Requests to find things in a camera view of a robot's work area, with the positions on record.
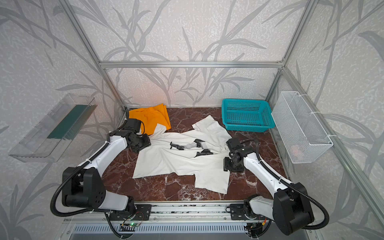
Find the orange drawstring shorts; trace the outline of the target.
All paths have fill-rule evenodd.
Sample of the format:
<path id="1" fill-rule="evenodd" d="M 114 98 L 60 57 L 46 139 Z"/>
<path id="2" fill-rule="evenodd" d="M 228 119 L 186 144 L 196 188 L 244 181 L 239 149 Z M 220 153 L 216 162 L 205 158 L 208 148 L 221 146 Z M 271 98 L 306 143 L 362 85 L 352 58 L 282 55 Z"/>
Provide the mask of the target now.
<path id="1" fill-rule="evenodd" d="M 143 123 L 141 126 L 142 134 L 152 135 L 157 124 L 165 126 L 167 130 L 172 128 L 167 106 L 163 104 L 150 108 L 130 110 L 129 118 L 140 120 Z"/>

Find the white garment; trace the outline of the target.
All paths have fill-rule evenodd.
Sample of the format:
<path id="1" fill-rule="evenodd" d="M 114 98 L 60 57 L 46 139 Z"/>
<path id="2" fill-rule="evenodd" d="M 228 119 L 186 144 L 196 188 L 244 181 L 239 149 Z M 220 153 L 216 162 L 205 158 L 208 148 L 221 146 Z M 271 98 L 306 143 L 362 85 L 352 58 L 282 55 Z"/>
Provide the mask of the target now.
<path id="1" fill-rule="evenodd" d="M 168 133 L 157 124 L 151 145 L 140 151 L 135 179 L 175 173 L 195 176 L 195 187 L 226 194 L 230 173 L 224 171 L 230 134 L 212 116 L 196 122 L 184 133 Z"/>

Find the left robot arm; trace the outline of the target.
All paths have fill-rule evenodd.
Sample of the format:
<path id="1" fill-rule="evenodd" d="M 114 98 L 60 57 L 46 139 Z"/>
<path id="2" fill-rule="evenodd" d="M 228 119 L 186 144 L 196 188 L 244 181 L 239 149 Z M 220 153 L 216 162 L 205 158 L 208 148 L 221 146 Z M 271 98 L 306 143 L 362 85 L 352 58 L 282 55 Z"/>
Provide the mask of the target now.
<path id="1" fill-rule="evenodd" d="M 106 190 L 102 176 L 107 167 L 124 150 L 134 153 L 151 145 L 147 134 L 142 133 L 144 124 L 137 119 L 125 119 L 123 124 L 107 135 L 107 140 L 94 154 L 77 167 L 63 172 L 62 204 L 65 207 L 84 208 L 86 211 L 135 212 L 133 197 Z"/>

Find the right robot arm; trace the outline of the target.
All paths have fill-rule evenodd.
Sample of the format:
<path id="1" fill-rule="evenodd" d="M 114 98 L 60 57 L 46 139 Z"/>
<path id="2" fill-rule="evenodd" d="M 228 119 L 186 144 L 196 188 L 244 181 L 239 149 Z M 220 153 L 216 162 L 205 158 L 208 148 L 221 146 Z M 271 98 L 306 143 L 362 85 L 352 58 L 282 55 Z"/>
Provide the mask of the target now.
<path id="1" fill-rule="evenodd" d="M 239 139 L 226 142 L 229 156 L 224 158 L 224 171 L 249 170 L 270 192 L 272 199 L 252 196 L 244 200 L 243 215 L 249 220 L 264 216 L 273 220 L 281 232 L 290 235 L 314 222 L 310 200 L 301 184 L 293 184 L 284 178 L 260 156 L 259 149 L 246 146 Z"/>

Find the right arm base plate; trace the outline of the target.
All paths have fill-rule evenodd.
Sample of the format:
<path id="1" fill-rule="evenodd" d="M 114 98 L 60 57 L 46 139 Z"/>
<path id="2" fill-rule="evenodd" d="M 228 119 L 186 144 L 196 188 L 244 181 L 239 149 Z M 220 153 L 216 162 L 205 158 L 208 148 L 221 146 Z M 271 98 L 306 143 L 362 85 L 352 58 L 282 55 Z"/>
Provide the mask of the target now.
<path id="1" fill-rule="evenodd" d="M 263 215 L 255 214 L 246 204 L 230 204 L 225 211 L 231 215 L 233 221 L 264 221 L 267 220 Z"/>

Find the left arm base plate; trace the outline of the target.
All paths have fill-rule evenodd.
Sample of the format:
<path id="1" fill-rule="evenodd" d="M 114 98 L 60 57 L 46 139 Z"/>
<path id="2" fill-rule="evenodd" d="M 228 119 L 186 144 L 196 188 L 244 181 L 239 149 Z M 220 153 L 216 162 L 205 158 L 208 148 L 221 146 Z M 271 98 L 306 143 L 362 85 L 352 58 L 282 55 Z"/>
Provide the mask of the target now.
<path id="1" fill-rule="evenodd" d="M 135 205 L 136 209 L 132 213 L 123 211 L 112 211 L 109 215 L 111 221 L 148 221 L 151 215 L 151 204 Z"/>

